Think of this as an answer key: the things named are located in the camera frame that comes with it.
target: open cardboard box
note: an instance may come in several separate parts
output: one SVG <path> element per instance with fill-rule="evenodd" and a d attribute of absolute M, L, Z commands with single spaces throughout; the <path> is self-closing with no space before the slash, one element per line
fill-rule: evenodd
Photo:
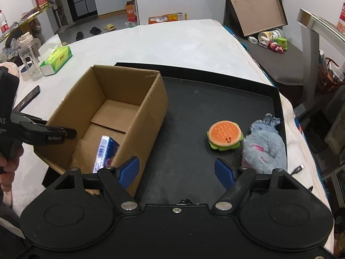
<path fill-rule="evenodd" d="M 132 156 L 139 158 L 139 174 L 127 190 L 134 196 L 167 106 L 158 71 L 95 65 L 47 122 L 48 126 L 75 129 L 76 139 L 35 146 L 34 152 L 59 174 L 72 167 L 92 173 L 101 136 L 110 136 L 120 144 L 112 166 L 119 167 Z"/>

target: black tray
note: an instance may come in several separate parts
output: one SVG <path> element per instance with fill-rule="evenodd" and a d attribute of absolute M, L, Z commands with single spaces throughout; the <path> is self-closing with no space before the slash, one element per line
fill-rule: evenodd
<path fill-rule="evenodd" d="M 201 70 L 163 65 L 117 63 L 161 72 L 169 108 L 136 193 L 141 204 L 173 204 L 182 199 L 213 205 L 225 193 L 214 173 L 222 157 L 241 165 L 242 147 L 211 149 L 206 132 L 221 120 L 239 124 L 244 135 L 265 114 L 280 118 L 277 130 L 286 147 L 279 90 L 257 82 Z"/>

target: yellow slipper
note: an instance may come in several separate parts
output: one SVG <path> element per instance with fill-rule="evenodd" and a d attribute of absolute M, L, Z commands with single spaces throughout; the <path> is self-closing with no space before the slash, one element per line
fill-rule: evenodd
<path fill-rule="evenodd" d="M 116 29 L 116 27 L 112 24 L 108 24 L 106 27 L 104 27 L 104 29 L 107 31 L 113 31 Z"/>

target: white tablecloth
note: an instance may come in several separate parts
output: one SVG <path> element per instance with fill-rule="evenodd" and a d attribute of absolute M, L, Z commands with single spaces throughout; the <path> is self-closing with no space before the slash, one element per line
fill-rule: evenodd
<path fill-rule="evenodd" d="M 23 112 L 48 120 L 70 88 L 94 65 L 116 62 L 151 63 L 200 69 L 271 84 L 242 45 L 214 20 L 190 20 L 138 26 L 87 38 L 70 45 L 73 57 L 56 74 L 40 80 L 21 81 L 16 104 L 36 85 L 41 94 Z M 294 122 L 290 102 L 283 96 L 288 171 L 301 164 L 302 172 L 294 177 L 306 188 L 313 185 L 315 194 L 329 207 L 308 145 Z M 24 155 L 13 183 L 14 210 L 23 209 L 43 190 L 41 185 L 47 165 L 24 145 Z M 333 232 L 326 248 L 333 250 Z"/>

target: hamburger toy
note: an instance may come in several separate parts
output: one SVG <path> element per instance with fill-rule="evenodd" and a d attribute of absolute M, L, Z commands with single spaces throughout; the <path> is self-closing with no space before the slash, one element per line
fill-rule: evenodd
<path fill-rule="evenodd" d="M 208 143 L 212 149 L 227 151 L 236 149 L 243 140 L 243 133 L 237 123 L 220 121 L 213 124 L 207 132 Z"/>

